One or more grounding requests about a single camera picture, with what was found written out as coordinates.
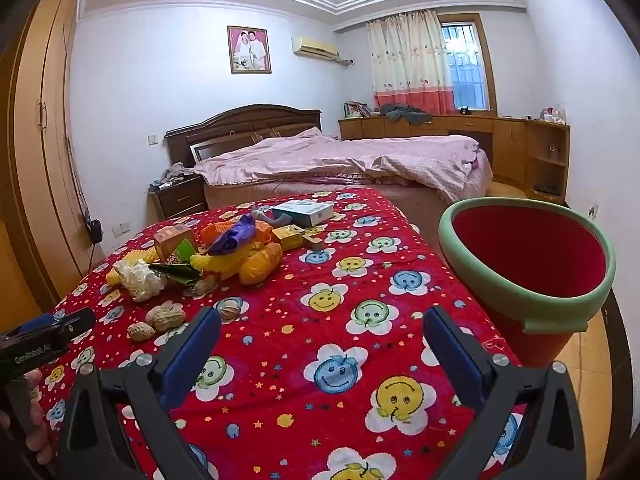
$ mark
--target photo frame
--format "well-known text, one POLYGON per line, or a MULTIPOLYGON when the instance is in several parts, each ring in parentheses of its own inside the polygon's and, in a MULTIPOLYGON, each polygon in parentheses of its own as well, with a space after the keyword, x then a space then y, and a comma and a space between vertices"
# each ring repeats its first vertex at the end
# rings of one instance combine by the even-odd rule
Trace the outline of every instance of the photo frame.
POLYGON ((229 63, 232 74, 270 74, 269 40, 264 28, 228 25, 229 63))

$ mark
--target finger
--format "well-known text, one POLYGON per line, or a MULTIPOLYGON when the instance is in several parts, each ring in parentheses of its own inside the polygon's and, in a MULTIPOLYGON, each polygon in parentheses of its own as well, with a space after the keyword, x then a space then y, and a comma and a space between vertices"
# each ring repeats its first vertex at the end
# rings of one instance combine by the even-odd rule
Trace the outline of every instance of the finger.
POLYGON ((32 400, 31 401, 31 421, 36 426, 39 426, 40 424, 42 424, 43 419, 44 419, 44 412, 42 411, 42 408, 38 404, 38 401, 32 400))
POLYGON ((38 454, 36 455, 36 459, 39 464, 47 465, 53 459, 53 450, 51 449, 51 444, 47 444, 43 447, 38 454))
POLYGON ((9 418, 9 415, 7 415, 5 412, 0 412, 0 427, 2 427, 4 430, 8 430, 10 424, 11 419, 9 418))
POLYGON ((40 381, 42 380, 42 372, 37 368, 35 370, 31 370, 31 372, 25 373, 24 376, 29 381, 29 387, 31 390, 38 386, 38 384, 40 384, 40 381))
POLYGON ((38 426, 32 433, 27 436, 27 447, 32 451, 39 451, 49 443, 49 434, 44 424, 38 426))

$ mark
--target bucket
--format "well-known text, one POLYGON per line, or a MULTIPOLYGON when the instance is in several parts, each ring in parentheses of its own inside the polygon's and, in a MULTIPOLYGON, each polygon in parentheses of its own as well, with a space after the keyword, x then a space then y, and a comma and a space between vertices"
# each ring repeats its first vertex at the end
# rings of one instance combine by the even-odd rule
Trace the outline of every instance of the bucket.
POLYGON ((451 269, 525 366, 548 366, 587 330, 616 270, 591 221, 546 202, 463 200, 444 212, 438 236, 451 269))

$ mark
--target pink duvet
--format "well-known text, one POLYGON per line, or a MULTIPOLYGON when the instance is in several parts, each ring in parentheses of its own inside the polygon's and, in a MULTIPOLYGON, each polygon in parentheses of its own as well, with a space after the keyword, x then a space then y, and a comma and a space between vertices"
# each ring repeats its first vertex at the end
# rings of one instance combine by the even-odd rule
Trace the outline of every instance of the pink duvet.
POLYGON ((296 176, 397 176, 443 192, 463 189, 478 157, 478 142, 463 136, 340 140, 312 128, 294 137, 265 139, 196 165, 210 186, 294 180, 296 176))

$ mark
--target nightstand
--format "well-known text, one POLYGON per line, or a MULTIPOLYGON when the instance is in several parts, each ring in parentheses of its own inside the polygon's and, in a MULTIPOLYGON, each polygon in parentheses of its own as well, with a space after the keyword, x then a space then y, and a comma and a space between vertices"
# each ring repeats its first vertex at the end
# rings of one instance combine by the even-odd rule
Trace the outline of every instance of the nightstand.
POLYGON ((207 211, 207 200, 204 197, 204 181, 199 175, 192 175, 169 187, 149 190, 158 218, 170 220, 192 213, 207 211))

